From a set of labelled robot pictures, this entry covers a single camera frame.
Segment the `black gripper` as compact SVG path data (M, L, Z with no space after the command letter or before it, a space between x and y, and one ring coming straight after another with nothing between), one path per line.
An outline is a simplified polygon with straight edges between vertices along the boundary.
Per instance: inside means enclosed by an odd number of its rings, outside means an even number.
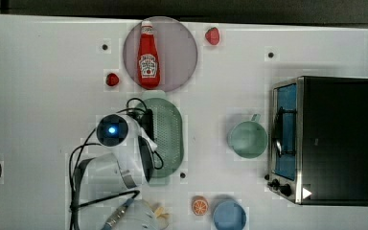
M155 144L152 142L153 137L153 118L152 111L147 109L142 117L139 119L141 134L139 136L140 154L142 166L144 170L145 179L150 181L154 171L152 153Z

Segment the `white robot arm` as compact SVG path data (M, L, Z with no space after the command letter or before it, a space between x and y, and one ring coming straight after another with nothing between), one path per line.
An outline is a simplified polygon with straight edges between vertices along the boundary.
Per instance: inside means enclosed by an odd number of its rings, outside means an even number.
M159 230L156 215L138 198L155 170L157 149L140 124L129 115L106 115L83 146L99 146L105 154L76 162L70 230Z

